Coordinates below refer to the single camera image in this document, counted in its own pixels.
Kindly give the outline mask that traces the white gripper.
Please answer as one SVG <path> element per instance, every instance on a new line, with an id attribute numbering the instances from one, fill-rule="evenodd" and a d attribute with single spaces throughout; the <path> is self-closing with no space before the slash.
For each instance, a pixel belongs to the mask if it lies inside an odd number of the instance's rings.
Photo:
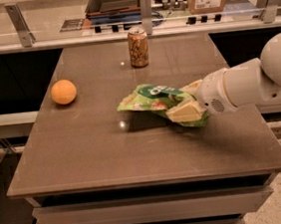
<path id="1" fill-rule="evenodd" d="M 173 122 L 198 121 L 208 110 L 211 114 L 236 112 L 237 107 L 230 102 L 225 89 L 224 76 L 227 68 L 208 74 L 203 80 L 199 79 L 182 88 L 183 95 L 196 96 L 180 102 L 165 114 Z"/>

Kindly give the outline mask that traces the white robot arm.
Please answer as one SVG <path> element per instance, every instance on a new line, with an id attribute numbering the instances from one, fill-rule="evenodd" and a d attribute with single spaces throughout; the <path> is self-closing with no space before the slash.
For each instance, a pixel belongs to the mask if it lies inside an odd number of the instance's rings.
<path id="1" fill-rule="evenodd" d="M 281 105 L 281 33 L 263 47 L 259 58 L 208 74 L 185 88 L 189 97 L 166 112 L 180 123 L 204 113 L 236 112 L 245 105 Z"/>

